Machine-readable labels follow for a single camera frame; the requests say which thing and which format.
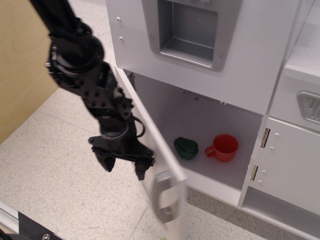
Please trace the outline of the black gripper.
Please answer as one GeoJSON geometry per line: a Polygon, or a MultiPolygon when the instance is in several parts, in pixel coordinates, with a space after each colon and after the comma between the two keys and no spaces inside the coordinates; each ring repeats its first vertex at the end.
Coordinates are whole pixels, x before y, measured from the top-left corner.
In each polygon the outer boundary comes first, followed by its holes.
{"type": "Polygon", "coordinates": [[[92,151],[102,167],[111,172],[116,158],[134,162],[135,173],[139,181],[145,179],[146,171],[153,166],[153,151],[139,142],[146,133],[145,127],[137,134],[135,124],[127,124],[121,132],[106,132],[88,139],[92,151]]]}

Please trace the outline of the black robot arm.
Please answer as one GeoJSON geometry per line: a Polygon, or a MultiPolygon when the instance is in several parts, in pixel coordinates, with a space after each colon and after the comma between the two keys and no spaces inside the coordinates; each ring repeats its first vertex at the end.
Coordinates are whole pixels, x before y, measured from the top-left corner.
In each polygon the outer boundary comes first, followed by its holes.
{"type": "Polygon", "coordinates": [[[91,28],[75,16],[66,0],[34,0],[32,5],[49,30],[51,45],[46,63],[57,85],[81,97],[99,122],[100,135],[89,138],[92,151],[106,171],[116,159],[131,161],[139,180],[153,166],[153,151],[139,142],[138,119],[91,28]]]}

